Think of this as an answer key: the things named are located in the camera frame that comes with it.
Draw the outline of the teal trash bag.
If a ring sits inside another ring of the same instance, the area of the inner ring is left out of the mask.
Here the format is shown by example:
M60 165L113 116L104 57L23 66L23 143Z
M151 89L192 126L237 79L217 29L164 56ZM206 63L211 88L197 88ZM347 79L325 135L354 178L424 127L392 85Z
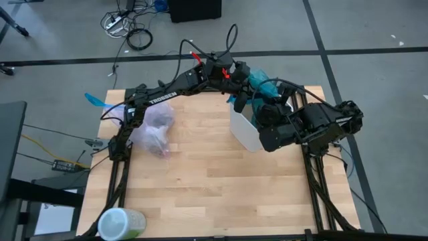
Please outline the teal trash bag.
M249 78L246 80L248 86L243 90L247 93L247 103L252 109L251 122L255 125L255 110L262 104L280 103L278 95L277 82L274 79L269 79L268 75L263 70L250 71ZM229 100L235 100L236 96L230 94Z

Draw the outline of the white plastic trash bin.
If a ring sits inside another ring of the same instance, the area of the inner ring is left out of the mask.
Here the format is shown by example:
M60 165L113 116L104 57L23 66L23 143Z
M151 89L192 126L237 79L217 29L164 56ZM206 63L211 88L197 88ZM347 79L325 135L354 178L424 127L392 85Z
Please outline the white plastic trash bin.
M242 112L235 112L235 100L229 100L230 131L233 136L250 152L260 150L273 152L294 144L293 136L281 133L279 127L256 127L250 120L250 105L245 104Z

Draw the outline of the pink bag with blue drawstring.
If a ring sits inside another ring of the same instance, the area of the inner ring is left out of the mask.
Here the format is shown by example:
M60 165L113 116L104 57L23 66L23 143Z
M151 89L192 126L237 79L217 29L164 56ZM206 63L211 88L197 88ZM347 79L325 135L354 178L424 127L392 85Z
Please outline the pink bag with blue drawstring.
M130 157L130 146L133 144L157 157L167 158L170 153L167 133L175 121L175 112L171 105L162 102L150 106L144 114L142 124L135 128L118 117L125 112L125 106L121 104L108 117L120 126L119 133L112 137L108 144L109 159L123 161Z

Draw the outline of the black box on floor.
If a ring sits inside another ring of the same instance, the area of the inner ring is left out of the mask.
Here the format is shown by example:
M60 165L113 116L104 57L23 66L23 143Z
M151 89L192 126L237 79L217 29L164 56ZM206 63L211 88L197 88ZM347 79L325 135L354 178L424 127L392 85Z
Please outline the black box on floor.
M222 0L167 0L167 4L173 23L221 17Z

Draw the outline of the white power strip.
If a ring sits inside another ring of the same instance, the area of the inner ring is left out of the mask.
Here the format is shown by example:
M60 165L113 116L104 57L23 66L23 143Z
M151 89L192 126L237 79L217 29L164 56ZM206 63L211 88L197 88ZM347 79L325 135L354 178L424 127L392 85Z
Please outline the white power strip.
M112 29L115 25L120 23L123 20L123 17L120 15L112 15L110 17L107 17L104 22L104 29L106 31Z

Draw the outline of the silver mounting plate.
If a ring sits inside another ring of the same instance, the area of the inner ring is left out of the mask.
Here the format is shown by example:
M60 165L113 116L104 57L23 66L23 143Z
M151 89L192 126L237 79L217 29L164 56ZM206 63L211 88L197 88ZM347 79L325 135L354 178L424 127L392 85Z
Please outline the silver mounting plate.
M108 146L110 140L109 139L88 139L84 141L93 151L99 151Z

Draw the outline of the white cylindrical wipes canister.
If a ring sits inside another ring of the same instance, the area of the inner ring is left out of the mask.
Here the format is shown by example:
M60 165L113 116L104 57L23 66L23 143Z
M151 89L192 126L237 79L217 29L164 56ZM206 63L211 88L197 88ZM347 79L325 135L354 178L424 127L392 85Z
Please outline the white cylindrical wipes canister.
M126 208L110 208L98 220L98 233L104 241L136 238L146 229L143 213Z

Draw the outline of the black chair leg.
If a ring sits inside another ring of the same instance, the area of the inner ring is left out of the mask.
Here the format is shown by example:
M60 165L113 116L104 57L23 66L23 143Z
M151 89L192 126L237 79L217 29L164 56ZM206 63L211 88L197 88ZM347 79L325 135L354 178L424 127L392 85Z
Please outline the black chair leg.
M4 10L4 8L0 7L0 18L3 19L7 24L9 24L14 30L23 35L24 37L29 37L29 32L24 28L18 25L15 20Z

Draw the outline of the white board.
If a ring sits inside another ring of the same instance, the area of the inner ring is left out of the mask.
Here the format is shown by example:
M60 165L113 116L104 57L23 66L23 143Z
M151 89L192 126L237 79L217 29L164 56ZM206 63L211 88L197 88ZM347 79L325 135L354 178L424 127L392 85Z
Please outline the white board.
M35 226L35 235L69 232L72 230L72 220L75 208L41 204L41 209Z

